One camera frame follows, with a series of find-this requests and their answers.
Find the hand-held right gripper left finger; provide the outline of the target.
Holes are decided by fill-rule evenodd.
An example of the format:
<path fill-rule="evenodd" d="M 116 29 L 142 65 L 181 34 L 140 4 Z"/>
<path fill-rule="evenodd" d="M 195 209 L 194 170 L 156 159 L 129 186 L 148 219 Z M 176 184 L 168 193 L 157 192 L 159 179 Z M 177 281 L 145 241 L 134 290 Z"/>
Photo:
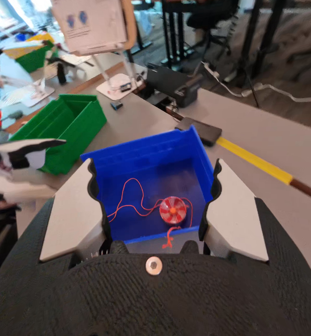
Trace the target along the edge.
<path fill-rule="evenodd" d="M 104 205 L 97 199 L 96 176 L 93 159 L 86 159 L 55 193 L 40 261 L 70 253 L 86 261 L 110 250 L 111 228 Z"/>

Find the black bottle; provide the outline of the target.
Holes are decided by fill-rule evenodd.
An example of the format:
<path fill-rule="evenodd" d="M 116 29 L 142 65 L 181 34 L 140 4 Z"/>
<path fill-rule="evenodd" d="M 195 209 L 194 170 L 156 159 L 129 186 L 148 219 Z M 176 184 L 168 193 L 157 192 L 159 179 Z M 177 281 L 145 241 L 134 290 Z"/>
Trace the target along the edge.
<path fill-rule="evenodd" d="M 57 64 L 57 78 L 61 86 L 66 84 L 65 69 L 62 63 Z"/>

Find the green plastic bin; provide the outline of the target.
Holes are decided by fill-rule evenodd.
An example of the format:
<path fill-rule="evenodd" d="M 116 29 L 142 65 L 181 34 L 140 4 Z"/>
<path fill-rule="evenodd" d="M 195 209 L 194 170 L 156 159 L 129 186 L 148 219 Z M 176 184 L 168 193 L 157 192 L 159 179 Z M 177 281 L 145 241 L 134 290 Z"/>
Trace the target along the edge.
<path fill-rule="evenodd" d="M 61 94 L 13 134 L 9 141 L 65 140 L 46 150 L 41 171 L 67 174 L 107 122 L 96 95 Z"/>

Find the yellow parts bin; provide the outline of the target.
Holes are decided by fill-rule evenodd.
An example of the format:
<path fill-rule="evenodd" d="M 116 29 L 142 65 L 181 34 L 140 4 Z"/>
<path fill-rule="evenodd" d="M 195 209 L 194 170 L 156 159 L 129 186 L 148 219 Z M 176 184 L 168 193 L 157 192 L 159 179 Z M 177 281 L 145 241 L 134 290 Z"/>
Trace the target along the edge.
<path fill-rule="evenodd" d="M 51 44 L 55 44 L 54 38 L 49 33 L 39 33 L 25 41 L 8 42 L 1 49 L 9 58 L 16 60 L 33 51 L 48 46 L 48 41 Z"/>

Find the green parts bin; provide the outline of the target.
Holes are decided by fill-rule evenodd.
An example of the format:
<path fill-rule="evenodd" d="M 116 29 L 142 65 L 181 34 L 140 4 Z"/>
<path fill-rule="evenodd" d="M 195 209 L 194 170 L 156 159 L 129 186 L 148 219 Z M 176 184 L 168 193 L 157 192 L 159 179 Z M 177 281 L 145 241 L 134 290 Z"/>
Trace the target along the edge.
<path fill-rule="evenodd" d="M 54 43 L 50 40 L 44 41 L 45 44 L 34 51 L 31 51 L 17 59 L 15 61 L 27 72 L 32 73 L 44 66 L 45 55 L 47 51 L 52 51 Z"/>

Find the instruction sheet board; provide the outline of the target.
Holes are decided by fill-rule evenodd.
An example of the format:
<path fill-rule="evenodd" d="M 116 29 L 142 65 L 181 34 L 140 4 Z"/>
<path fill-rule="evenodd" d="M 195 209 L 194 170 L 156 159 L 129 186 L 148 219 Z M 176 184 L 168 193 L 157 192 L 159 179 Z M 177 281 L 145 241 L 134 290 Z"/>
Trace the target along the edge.
<path fill-rule="evenodd" d="M 54 15 L 70 53 L 89 56 L 125 51 L 137 39 L 129 0 L 53 0 Z"/>

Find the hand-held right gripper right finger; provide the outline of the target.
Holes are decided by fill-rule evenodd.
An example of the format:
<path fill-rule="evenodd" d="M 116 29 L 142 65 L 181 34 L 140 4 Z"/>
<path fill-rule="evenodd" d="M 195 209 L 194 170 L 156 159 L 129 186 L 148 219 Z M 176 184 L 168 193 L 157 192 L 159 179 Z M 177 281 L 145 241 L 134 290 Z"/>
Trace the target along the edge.
<path fill-rule="evenodd" d="M 199 226 L 204 253 L 227 258 L 235 252 L 268 262 L 255 195 L 223 159 L 216 161 L 211 194 Z"/>

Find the white desk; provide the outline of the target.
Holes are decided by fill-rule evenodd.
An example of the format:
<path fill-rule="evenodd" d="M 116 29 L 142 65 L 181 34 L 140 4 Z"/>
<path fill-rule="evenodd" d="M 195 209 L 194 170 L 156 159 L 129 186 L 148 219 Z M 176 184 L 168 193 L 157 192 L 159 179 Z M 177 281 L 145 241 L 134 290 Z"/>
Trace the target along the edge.
<path fill-rule="evenodd" d="M 72 82 L 60 86 L 53 78 L 48 81 L 48 86 L 55 89 L 50 99 L 65 93 L 97 95 L 107 124 L 87 151 L 174 129 L 176 121 L 171 116 L 133 93 L 123 99 L 123 107 L 115 112 L 109 99 L 96 91 L 104 81 L 99 70 L 89 66 L 84 68 L 85 72 L 81 71 Z M 311 187 L 311 128 L 204 89 L 199 89 L 197 102 L 181 113 L 221 128 L 228 141 Z M 222 158 L 251 191 L 264 200 L 311 267 L 311 197 L 219 145 L 207 148 L 206 152 L 212 164 Z"/>

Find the black box device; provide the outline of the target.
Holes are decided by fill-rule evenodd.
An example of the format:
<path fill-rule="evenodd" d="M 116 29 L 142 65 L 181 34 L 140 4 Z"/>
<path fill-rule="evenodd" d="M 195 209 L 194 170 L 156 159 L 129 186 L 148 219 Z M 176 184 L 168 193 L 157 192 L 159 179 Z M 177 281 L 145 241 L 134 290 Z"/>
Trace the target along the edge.
<path fill-rule="evenodd" d="M 203 79 L 201 73 L 190 77 L 185 73 L 163 66 L 153 63 L 147 64 L 147 84 L 151 88 L 173 98 L 178 107 L 185 108 L 197 100 L 198 90 Z"/>

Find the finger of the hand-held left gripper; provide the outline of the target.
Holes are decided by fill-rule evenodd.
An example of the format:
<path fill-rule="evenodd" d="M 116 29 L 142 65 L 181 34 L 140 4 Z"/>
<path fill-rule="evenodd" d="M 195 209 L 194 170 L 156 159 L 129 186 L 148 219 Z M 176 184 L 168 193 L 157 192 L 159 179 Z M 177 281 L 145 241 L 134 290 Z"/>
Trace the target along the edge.
<path fill-rule="evenodd" d="M 47 149 L 65 144 L 66 140 L 53 138 L 8 141 L 0 144 L 0 155 L 5 167 L 39 169 L 45 164 Z"/>
<path fill-rule="evenodd" d="M 31 184 L 28 182 L 13 182 L 0 176 L 0 195 L 8 203 L 21 203 L 36 199 L 48 199 L 55 195 L 56 190 L 45 184 Z"/>

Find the blue plastic bin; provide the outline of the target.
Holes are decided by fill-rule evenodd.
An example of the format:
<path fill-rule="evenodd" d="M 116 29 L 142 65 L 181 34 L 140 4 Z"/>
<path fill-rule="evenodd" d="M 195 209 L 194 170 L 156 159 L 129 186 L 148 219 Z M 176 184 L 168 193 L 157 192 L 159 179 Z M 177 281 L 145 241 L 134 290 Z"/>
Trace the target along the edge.
<path fill-rule="evenodd" d="M 165 238 L 170 225 L 158 207 L 146 214 L 157 200 L 174 196 L 188 206 L 187 216 L 172 235 L 196 232 L 204 208 L 212 200 L 213 167 L 194 126 L 128 141 L 84 153 L 96 168 L 97 198 L 103 203 L 113 240 L 136 243 Z"/>

